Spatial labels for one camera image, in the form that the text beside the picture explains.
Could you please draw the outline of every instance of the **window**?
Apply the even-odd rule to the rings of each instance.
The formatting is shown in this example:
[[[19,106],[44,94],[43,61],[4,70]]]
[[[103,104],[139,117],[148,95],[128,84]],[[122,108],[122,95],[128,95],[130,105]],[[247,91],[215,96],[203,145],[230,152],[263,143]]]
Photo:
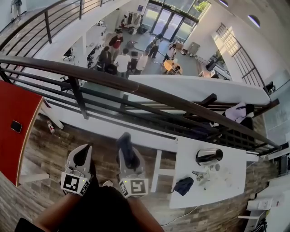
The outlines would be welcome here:
[[[143,24],[146,25],[148,30],[151,30],[153,24],[158,16],[161,6],[148,3],[146,10],[143,15]]]
[[[191,7],[193,0],[165,0],[165,4],[173,5],[177,9],[187,12]]]
[[[194,26],[195,26],[194,21],[185,18],[178,32],[176,33],[176,36],[174,37],[173,41],[177,39],[180,42],[185,42],[189,34],[192,32]]]
[[[206,0],[196,0],[194,5],[189,11],[189,14],[199,19],[202,16],[202,13],[208,8],[209,5],[210,3]]]

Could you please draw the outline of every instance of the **white sneaker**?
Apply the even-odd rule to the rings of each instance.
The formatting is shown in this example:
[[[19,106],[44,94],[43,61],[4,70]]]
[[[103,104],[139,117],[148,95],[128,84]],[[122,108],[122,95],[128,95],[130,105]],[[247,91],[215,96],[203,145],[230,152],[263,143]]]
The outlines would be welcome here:
[[[113,182],[111,182],[110,180],[107,180],[105,183],[103,183],[102,187],[113,187]]]

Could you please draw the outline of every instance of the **ceiling light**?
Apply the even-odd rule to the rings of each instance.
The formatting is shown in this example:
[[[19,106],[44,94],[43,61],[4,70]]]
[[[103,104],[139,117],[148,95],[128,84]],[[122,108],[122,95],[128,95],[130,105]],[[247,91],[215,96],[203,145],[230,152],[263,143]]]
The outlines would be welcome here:
[[[224,4],[226,7],[228,7],[228,3],[225,0],[219,0],[222,4]]]
[[[253,22],[254,25],[256,25],[258,28],[260,28],[260,21],[256,16],[250,14],[250,15],[248,15],[248,18]]]

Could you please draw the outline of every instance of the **red panel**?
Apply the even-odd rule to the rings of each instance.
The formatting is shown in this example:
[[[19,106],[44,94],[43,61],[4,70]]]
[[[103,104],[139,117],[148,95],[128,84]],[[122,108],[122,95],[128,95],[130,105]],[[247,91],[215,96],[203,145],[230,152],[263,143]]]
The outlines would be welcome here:
[[[41,101],[35,93],[0,81],[0,171],[15,185],[25,136]],[[11,129],[12,120],[22,125],[20,133]]]

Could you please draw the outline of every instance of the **smartphone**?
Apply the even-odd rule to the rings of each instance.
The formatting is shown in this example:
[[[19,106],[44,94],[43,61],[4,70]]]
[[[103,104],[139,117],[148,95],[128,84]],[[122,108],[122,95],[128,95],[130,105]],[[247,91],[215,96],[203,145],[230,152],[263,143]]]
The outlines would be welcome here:
[[[13,120],[11,123],[11,129],[16,131],[17,133],[20,133],[22,129],[22,125],[19,122]]]

